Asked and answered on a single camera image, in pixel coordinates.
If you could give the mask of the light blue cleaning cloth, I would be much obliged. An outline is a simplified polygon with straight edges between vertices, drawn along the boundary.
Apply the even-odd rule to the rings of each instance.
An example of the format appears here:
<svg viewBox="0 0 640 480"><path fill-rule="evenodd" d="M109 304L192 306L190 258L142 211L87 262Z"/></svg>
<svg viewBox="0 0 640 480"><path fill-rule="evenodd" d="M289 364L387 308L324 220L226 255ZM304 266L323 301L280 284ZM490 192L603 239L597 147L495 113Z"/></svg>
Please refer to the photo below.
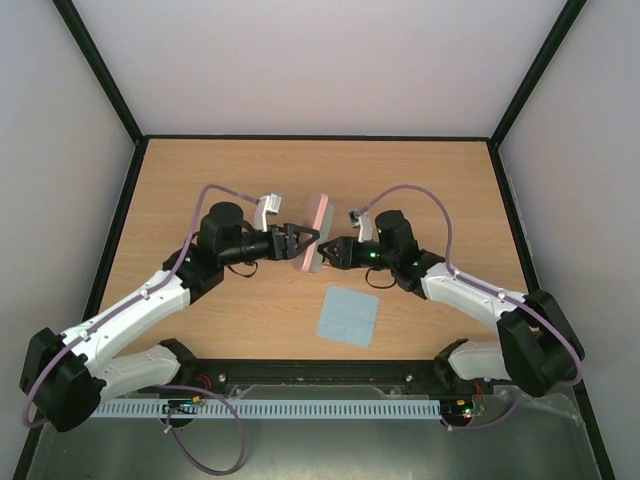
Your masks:
<svg viewBox="0 0 640 480"><path fill-rule="evenodd" d="M316 335L334 342L368 348L373 341L379 298L337 286L326 292Z"/></svg>

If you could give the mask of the pink glasses case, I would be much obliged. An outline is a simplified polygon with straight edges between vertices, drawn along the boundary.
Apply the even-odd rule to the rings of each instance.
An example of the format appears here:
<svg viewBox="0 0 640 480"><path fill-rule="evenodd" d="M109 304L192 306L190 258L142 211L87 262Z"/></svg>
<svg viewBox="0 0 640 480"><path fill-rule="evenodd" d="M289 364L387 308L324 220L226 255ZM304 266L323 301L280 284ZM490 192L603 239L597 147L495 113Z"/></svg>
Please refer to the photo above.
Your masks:
<svg viewBox="0 0 640 480"><path fill-rule="evenodd" d="M323 255L318 247L328 240L334 215L334 206L325 193L311 196L303 218L306 228L299 240L305 245L303 251L293 260L293 267L302 273L316 273L321 268Z"/></svg>

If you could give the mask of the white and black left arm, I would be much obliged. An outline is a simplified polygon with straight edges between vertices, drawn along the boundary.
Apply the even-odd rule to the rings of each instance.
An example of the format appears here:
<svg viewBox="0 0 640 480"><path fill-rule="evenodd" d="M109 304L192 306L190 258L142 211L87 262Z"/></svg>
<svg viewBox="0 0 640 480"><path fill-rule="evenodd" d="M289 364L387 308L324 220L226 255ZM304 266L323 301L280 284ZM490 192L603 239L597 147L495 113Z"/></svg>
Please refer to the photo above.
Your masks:
<svg viewBox="0 0 640 480"><path fill-rule="evenodd" d="M188 352L171 340L133 355L120 351L166 317L217 287L225 270L258 260L291 260L308 268L322 235L327 201L311 202L302 224L269 225L267 197L255 224L232 202L214 204L192 221L184 246L142 286L102 313L56 334L36 333L27 347L20 388L57 431L72 430L104 402L183 375Z"/></svg>

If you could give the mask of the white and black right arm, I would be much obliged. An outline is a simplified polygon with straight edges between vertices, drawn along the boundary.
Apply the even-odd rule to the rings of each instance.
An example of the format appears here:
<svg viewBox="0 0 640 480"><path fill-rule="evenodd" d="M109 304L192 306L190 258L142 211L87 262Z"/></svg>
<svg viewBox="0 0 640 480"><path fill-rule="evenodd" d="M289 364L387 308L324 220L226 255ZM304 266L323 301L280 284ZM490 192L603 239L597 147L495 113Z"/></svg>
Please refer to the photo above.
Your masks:
<svg viewBox="0 0 640 480"><path fill-rule="evenodd" d="M375 240L341 236L318 251L337 269L387 270L402 290L448 305L498 336L495 342L461 339L441 351L436 379L443 389L455 392L471 380L498 380L542 397L557 385L581 381L583 347L550 293L498 288L455 269L419 247L399 210L379 214L375 225Z"/></svg>

